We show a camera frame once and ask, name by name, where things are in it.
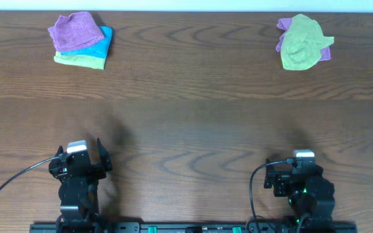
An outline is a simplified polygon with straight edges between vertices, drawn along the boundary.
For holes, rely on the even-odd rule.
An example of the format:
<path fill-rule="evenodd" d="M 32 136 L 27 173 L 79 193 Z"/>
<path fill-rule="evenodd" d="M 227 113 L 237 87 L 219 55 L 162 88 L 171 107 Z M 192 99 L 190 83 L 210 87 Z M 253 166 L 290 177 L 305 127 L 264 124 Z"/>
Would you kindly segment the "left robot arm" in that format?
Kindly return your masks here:
<path fill-rule="evenodd" d="M 105 232 L 106 219 L 100 215 L 98 204 L 99 180 L 113 169 L 108 151 L 96 140 L 100 162 L 90 160 L 87 142 L 70 142 L 67 149 L 58 148 L 49 164 L 49 173 L 61 182 L 58 195 L 61 216 L 56 220 L 57 232 Z"/>

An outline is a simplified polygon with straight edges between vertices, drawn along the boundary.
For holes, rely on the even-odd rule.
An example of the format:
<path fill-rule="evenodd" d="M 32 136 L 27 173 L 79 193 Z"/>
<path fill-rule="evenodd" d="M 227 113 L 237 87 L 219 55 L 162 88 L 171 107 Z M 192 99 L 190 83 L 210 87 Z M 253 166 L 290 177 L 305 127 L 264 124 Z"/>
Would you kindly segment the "light green cloth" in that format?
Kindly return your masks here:
<path fill-rule="evenodd" d="M 322 58 L 322 50 L 334 44 L 335 38 L 325 36 L 320 24 L 304 14 L 291 18 L 280 46 L 282 66 L 288 71 L 305 71 Z"/>

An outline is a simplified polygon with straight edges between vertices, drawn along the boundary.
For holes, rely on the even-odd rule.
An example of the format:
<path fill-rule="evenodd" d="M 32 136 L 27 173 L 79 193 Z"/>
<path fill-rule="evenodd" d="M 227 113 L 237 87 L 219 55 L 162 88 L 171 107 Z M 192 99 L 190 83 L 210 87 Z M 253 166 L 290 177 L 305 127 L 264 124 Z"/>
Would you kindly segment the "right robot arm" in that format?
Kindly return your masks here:
<path fill-rule="evenodd" d="M 292 231 L 330 230 L 335 187 L 322 176 L 323 168 L 307 157 L 292 157 L 282 163 L 291 165 L 291 169 L 276 170 L 274 165 L 279 162 L 266 160 L 264 188 L 272 188 L 276 197 L 287 197 L 295 215 Z"/>

